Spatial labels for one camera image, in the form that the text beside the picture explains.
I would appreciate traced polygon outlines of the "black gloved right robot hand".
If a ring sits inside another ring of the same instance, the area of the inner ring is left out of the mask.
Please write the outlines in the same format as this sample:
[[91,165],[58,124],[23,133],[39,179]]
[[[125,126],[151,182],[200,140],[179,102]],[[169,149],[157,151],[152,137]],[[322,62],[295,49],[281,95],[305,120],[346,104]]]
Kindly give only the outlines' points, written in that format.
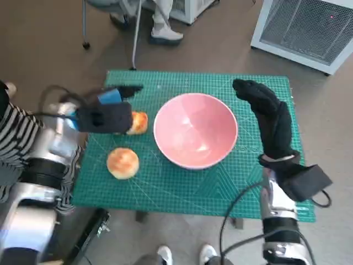
[[233,89],[237,98],[250,104],[257,118],[264,154],[274,160],[292,156],[291,115],[287,103],[262,83],[235,79]]

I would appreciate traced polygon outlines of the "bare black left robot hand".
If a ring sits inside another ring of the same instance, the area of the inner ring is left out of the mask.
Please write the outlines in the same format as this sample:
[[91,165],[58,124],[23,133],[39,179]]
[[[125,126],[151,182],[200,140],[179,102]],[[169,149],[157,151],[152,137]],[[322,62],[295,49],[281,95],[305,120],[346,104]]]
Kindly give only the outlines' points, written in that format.
[[99,102],[100,104],[121,103],[134,97],[143,90],[143,85],[113,85],[106,88],[94,89],[90,91],[85,98],[89,102]]

